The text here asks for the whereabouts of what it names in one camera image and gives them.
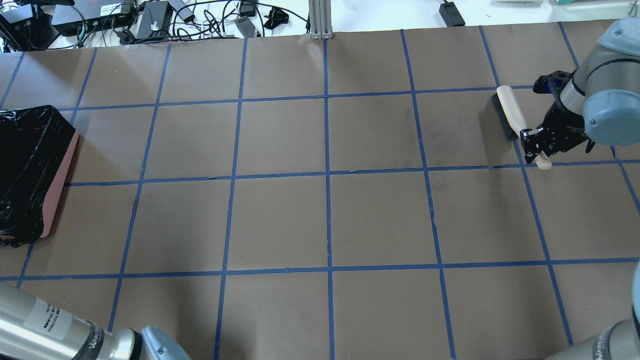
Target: gray robot arm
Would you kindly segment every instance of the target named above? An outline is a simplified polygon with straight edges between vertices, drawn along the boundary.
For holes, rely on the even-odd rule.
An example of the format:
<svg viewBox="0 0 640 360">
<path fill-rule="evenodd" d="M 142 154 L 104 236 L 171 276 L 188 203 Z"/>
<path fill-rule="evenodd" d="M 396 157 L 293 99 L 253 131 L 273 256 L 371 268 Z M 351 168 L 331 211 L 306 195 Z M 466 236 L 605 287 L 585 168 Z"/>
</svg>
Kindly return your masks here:
<svg viewBox="0 0 640 360">
<path fill-rule="evenodd" d="M 536 129 L 521 132 L 527 162 L 541 152 L 551 156 L 587 141 L 632 145 L 640 142 L 640 19 L 614 22 L 573 74 L 541 76 L 534 92 L 555 101 Z"/>
</svg>

